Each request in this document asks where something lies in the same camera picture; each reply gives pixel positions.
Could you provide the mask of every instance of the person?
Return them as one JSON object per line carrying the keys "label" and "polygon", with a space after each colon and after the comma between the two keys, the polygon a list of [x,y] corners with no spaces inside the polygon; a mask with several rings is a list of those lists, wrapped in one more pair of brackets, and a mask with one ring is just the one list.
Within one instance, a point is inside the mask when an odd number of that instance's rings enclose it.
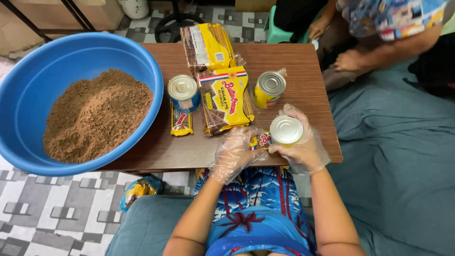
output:
{"label": "person", "polygon": [[319,61],[352,36],[358,43],[323,71],[327,91],[429,50],[454,10],[454,0],[329,0],[309,28]]}
{"label": "person", "polygon": [[[164,256],[364,256],[359,237],[325,165],[318,132],[289,104],[280,115],[304,127],[291,147],[272,144],[291,167],[250,167],[268,157],[250,151],[254,127],[233,128],[219,141],[215,165],[200,173],[195,197],[175,226]],[[297,195],[290,168],[311,178],[314,229]]]}

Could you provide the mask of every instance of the wooden table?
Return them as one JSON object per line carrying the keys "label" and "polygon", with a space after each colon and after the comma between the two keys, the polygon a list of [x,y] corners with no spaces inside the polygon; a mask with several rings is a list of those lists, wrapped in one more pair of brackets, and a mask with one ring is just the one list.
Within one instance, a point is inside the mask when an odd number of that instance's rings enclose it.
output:
{"label": "wooden table", "polygon": [[[194,134],[175,137],[170,135],[171,115],[167,94],[167,81],[180,74],[190,74],[181,44],[142,44],[157,60],[165,83],[160,112],[144,137],[119,159],[102,167],[103,170],[171,171],[207,167],[214,160],[219,136],[205,137],[202,133],[201,108],[192,114]],[[254,106],[253,125],[269,129],[273,118],[285,103],[303,111],[310,123],[319,131],[332,163],[341,163],[337,134],[329,107],[321,71],[314,46],[311,44],[242,44],[234,45],[246,60],[249,89],[260,74],[286,67],[286,91],[277,106],[269,110]],[[253,165],[285,165],[279,154]]]}

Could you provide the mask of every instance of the palm tree print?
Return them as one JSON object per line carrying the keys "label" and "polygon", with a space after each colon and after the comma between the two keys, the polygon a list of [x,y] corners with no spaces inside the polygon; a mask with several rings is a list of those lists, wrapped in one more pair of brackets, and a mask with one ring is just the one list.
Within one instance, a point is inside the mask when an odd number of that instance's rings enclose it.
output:
{"label": "palm tree print", "polygon": [[228,232],[236,230],[238,227],[243,227],[245,229],[245,232],[250,233],[251,230],[253,229],[253,226],[252,226],[253,222],[262,222],[265,219],[264,216],[261,218],[257,218],[255,212],[252,212],[252,213],[248,214],[247,216],[243,215],[243,213],[241,213],[241,212],[236,212],[234,214],[227,215],[227,217],[231,220],[231,222],[220,224],[220,226],[229,226],[229,225],[232,225],[232,226],[229,227],[228,229],[226,229],[226,231],[224,231],[221,234],[220,238],[225,236]]}

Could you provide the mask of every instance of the cracker package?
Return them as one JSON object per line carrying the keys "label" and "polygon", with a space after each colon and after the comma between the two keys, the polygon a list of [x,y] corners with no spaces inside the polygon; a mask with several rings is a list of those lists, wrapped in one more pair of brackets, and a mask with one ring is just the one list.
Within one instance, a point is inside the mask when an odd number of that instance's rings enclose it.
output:
{"label": "cracker package", "polygon": [[244,67],[205,71],[198,75],[197,81],[201,87],[205,134],[249,125],[254,120]]}
{"label": "cracker package", "polygon": [[191,114],[180,113],[171,101],[171,135],[182,136],[193,134]]}
{"label": "cracker package", "polygon": [[234,53],[229,35],[220,24],[203,23],[180,29],[188,66],[194,78],[198,72],[245,65]]}
{"label": "cracker package", "polygon": [[272,144],[272,136],[270,131],[264,131],[262,134],[254,136],[250,140],[250,150],[255,150],[257,148],[268,149]]}

